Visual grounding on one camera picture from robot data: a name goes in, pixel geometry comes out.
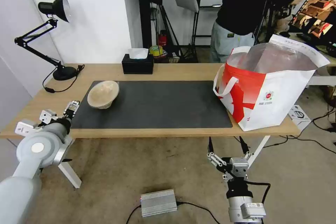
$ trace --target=person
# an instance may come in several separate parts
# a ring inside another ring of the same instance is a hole
[[[223,0],[213,24],[210,61],[225,63],[231,51],[239,46],[253,46],[253,32],[260,24],[267,0]],[[287,6],[293,0],[268,0]]]

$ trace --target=black tissue box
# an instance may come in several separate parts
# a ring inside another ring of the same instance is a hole
[[[121,64],[124,74],[153,74],[154,58],[148,54],[146,59],[131,59],[125,54]]]

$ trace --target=shopping bag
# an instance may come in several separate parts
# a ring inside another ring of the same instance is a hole
[[[329,63],[308,45],[273,35],[269,43],[233,49],[215,76],[213,92],[242,130],[276,126],[315,70]]]

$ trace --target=tissue box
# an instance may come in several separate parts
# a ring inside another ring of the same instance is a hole
[[[299,128],[300,133],[310,124],[311,120],[302,110],[299,105],[294,105],[290,111],[289,116],[292,119],[293,123]]]
[[[148,54],[146,59],[131,59],[129,54],[125,54],[121,64],[124,74],[152,74],[154,58]]]

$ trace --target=table leg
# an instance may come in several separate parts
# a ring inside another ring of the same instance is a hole
[[[255,152],[252,152],[250,158],[247,161],[248,162],[248,168],[251,167],[251,165],[253,164],[253,162],[255,161],[255,159],[257,158],[257,156],[259,155],[259,153],[261,152],[261,150],[263,149],[263,147],[265,146],[265,144],[267,143],[269,138],[270,138],[270,135],[264,136],[261,143],[259,144],[259,146],[255,150]]]
[[[68,162],[60,163],[58,168],[63,172],[63,174],[75,188],[80,188],[82,181]]]

